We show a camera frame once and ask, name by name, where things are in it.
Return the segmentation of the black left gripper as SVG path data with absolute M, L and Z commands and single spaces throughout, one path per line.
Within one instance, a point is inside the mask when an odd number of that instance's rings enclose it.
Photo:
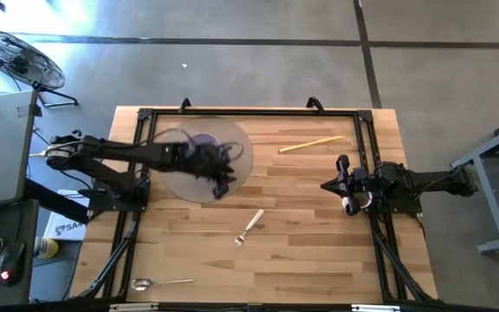
M 189 144 L 183 159 L 183 172 L 210 181 L 214 199 L 220 199 L 230 190 L 229 183 L 234 181 L 234 170 L 230 167 L 231 149 L 229 145 Z

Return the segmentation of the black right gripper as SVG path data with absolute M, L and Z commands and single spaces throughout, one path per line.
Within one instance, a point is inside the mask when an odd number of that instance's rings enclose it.
M 342 154 L 337 159 L 338 177 L 322 183 L 321 189 L 339 193 L 347 215 L 354 216 L 360 211 L 373 208 L 376 201 L 373 194 L 372 176 L 364 167 L 356 167 L 349 172 L 349 166 L 348 156 Z

